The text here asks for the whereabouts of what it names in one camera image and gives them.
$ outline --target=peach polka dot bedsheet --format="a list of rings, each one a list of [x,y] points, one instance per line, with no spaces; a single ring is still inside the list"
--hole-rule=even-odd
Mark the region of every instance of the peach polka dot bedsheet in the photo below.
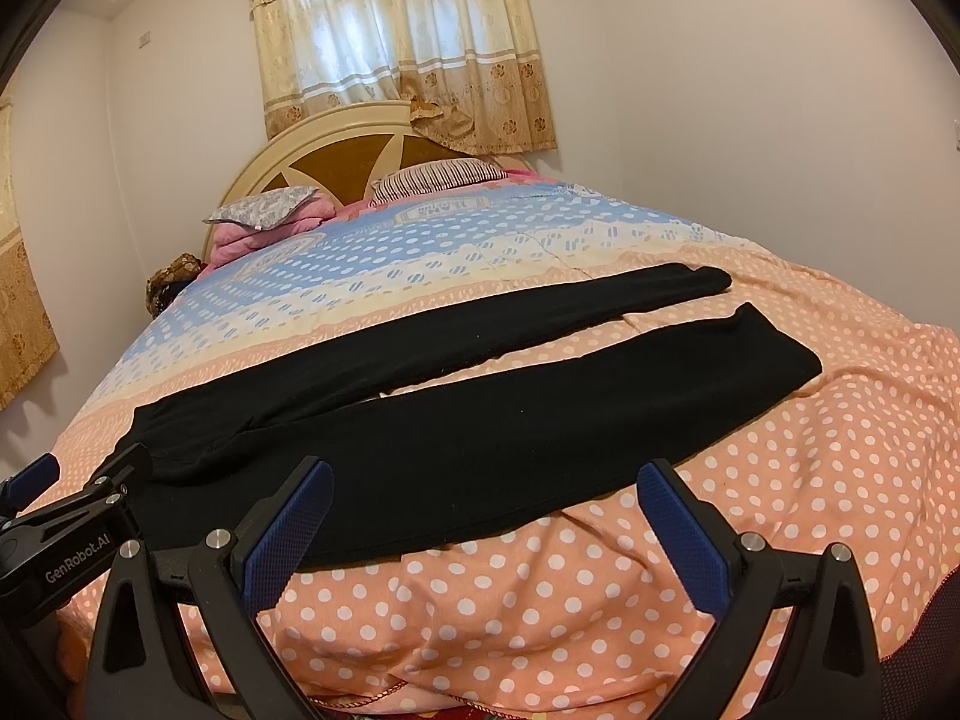
[[[736,530],[758,531],[776,547],[819,553],[831,541],[848,543],[880,654],[889,656],[960,563],[960,343],[949,330],[913,324],[827,274],[736,239],[678,241],[669,250],[633,240],[537,272],[518,267],[510,280],[473,280],[469,293],[461,283],[428,284],[372,311],[338,314],[337,322],[181,368],[81,413],[56,445],[66,471],[54,495],[78,488],[128,429],[133,407],[166,391],[425,307],[668,261],[726,269],[733,288],[631,314],[426,386],[587,354],[754,303],[813,349],[824,373],[679,466],[680,475]],[[78,595],[69,613],[91,625],[103,585]],[[182,611],[208,683],[230,690],[197,610]],[[772,617],[728,717],[755,701],[786,619],[785,611]],[[626,488],[481,541],[296,575],[259,624],[304,691],[329,706],[371,714],[475,703],[522,718],[611,720],[647,717],[712,620],[693,610],[635,490]]]

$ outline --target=metal screw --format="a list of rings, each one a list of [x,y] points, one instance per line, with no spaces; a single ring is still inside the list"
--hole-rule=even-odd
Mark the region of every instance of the metal screw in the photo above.
[[[846,544],[834,544],[830,548],[830,555],[833,555],[834,560],[847,562],[847,560],[853,557],[853,552],[850,551],[850,548],[846,546]]]
[[[140,552],[140,542],[135,538],[131,538],[129,541],[124,541],[120,545],[120,557],[126,557],[129,560],[131,557],[135,557]]]
[[[761,552],[767,545],[766,539],[753,531],[743,533],[740,537],[740,543],[743,544],[743,548],[747,552]]]
[[[223,528],[217,528],[206,535],[206,545],[210,549],[223,549],[230,543],[230,531],[224,531]]]

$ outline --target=white wall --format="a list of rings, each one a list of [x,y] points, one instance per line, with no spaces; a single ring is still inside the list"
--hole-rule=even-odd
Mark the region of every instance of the white wall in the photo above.
[[[152,274],[200,253],[200,220],[267,141],[253,26],[248,0],[137,0],[112,25],[117,167]]]
[[[620,194],[616,100],[608,63],[597,63],[608,50],[592,28],[598,1],[531,5],[562,144],[536,167]],[[120,182],[153,272],[199,251],[200,219],[266,143],[248,0],[135,1],[113,22],[109,75]]]
[[[13,191],[61,351],[0,412],[0,478],[48,451],[149,319],[107,122],[104,20],[58,11],[13,90]]]
[[[535,154],[544,175],[622,196],[624,164],[617,129],[618,95],[602,0],[530,0],[557,129],[558,151]]]
[[[627,199],[960,329],[960,77],[909,0],[604,0]]]

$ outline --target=blue gripper pad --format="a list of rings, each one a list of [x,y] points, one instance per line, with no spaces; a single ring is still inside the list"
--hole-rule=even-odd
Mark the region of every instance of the blue gripper pad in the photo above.
[[[332,502],[333,469],[318,463],[247,558],[241,601],[251,617],[277,605]]]
[[[727,564],[652,463],[637,474],[637,500],[690,601],[699,611],[722,617],[731,600]]]
[[[0,504],[22,512],[59,480],[59,462],[49,452],[37,458],[7,482],[6,500]]]

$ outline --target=pink blanket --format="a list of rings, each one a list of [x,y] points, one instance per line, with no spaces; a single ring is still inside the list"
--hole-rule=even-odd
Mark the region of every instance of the pink blanket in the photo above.
[[[291,215],[288,215],[283,224],[280,227],[275,227],[272,230],[262,230],[257,232],[252,227],[248,227],[246,224],[236,224],[232,221],[222,221],[213,228],[213,245],[215,247],[224,247],[227,244],[232,244],[242,238],[248,236],[258,236],[268,232],[274,232],[274,230],[286,228],[287,225],[293,224],[295,221],[304,221],[310,220],[311,218],[316,218],[320,221],[328,220],[329,218],[334,218],[337,215],[337,207],[333,202],[333,199],[329,194],[320,194],[314,199],[307,201],[306,203],[299,206]]]
[[[256,232],[253,228],[232,221],[220,223],[213,229],[213,250],[210,252],[209,265],[203,269],[198,280],[253,251],[315,230],[336,215],[337,207],[333,199],[328,194],[321,194],[291,213],[285,224],[271,230]]]

